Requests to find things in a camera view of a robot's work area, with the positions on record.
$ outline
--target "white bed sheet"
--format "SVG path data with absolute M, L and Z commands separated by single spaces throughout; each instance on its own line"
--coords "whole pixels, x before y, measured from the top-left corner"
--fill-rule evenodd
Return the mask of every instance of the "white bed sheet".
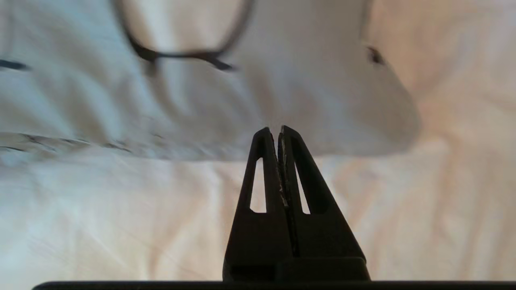
M 422 134 L 405 154 L 316 159 L 373 279 L 516 279 L 515 7 L 375 3 L 372 42 Z M 244 169 L 101 148 L 0 169 L 0 285 L 218 280 Z

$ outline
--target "bed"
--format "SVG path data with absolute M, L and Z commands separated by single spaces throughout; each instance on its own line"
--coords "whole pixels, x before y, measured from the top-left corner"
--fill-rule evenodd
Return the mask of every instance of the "bed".
M 514 1 L 374 1 L 369 41 L 421 132 L 404 152 L 316 157 L 373 280 L 516 279 L 515 19 Z M 245 165 L 84 146 L 2 167 L 0 284 L 220 280 Z

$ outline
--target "bed sheet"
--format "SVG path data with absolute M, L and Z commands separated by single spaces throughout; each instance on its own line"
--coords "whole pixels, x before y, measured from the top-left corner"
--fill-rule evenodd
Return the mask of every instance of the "bed sheet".
M 374 3 L 423 131 L 404 154 L 316 158 L 374 280 L 516 279 L 515 26 L 515 1 Z M 0 285 L 219 280 L 244 170 L 94 147 L 2 168 Z

